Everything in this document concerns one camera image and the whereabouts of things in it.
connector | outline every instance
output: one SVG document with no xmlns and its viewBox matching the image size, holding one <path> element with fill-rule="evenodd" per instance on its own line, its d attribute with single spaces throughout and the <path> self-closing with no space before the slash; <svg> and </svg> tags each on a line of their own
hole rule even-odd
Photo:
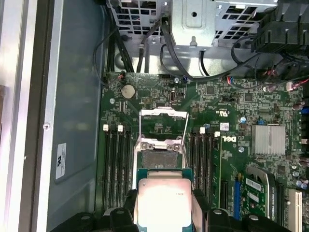
<svg viewBox="0 0 309 232">
<path fill-rule="evenodd" d="M 234 214 L 233 218 L 236 220 L 240 220 L 240 187 L 241 182 L 238 180 L 235 180 L 234 182 Z"/>
<path fill-rule="evenodd" d="M 289 189 L 289 230 L 302 232 L 302 193 Z"/>
</svg>

blue pcie slot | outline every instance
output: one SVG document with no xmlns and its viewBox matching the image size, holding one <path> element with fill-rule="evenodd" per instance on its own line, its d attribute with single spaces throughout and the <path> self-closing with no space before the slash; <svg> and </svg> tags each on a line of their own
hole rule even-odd
<svg viewBox="0 0 309 232">
<path fill-rule="evenodd" d="M 235 180 L 234 182 L 234 215 L 233 218 L 240 220 L 240 186 L 241 182 Z"/>
</svg>

mounting hole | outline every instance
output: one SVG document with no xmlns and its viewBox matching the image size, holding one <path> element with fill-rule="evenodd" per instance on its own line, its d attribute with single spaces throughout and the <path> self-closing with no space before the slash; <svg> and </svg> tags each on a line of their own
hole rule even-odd
<svg viewBox="0 0 309 232">
<path fill-rule="evenodd" d="M 88 219 L 90 219 L 90 216 L 83 216 L 82 217 L 82 220 L 88 220 Z"/>
</svg>

chipset heatsink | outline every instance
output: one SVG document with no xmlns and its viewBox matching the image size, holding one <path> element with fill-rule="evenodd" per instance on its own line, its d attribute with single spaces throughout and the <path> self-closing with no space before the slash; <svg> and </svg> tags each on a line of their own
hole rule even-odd
<svg viewBox="0 0 309 232">
<path fill-rule="evenodd" d="M 285 127 L 252 126 L 252 154 L 285 155 Z"/>
</svg>

motherboard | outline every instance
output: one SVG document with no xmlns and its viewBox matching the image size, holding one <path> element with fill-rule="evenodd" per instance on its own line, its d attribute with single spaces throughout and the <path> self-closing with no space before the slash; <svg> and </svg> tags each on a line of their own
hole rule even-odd
<svg viewBox="0 0 309 232">
<path fill-rule="evenodd" d="M 184 156 L 175 147 L 168 157 L 162 151 L 151 156 L 153 150 L 144 150 L 137 154 L 137 167 L 181 169 L 185 165 L 192 169 L 193 188 L 202 190 L 211 207 L 223 208 L 238 220 L 257 213 L 291 229 L 297 226 L 292 225 L 299 220 L 293 210 L 301 199 L 300 220 L 309 220 L 302 193 L 306 180 L 301 181 L 306 168 L 299 165 L 301 88 L 241 90 L 226 80 L 190 83 L 142 73 L 111 72 L 106 79 L 110 84 L 101 99 L 98 215 L 122 206 L 134 186 L 133 153 L 141 134 L 160 141 L 183 139 Z M 233 83 L 256 85 L 252 79 L 235 77 Z M 187 112 L 188 121 L 165 114 L 141 118 L 141 110 L 157 108 Z"/>
</svg>

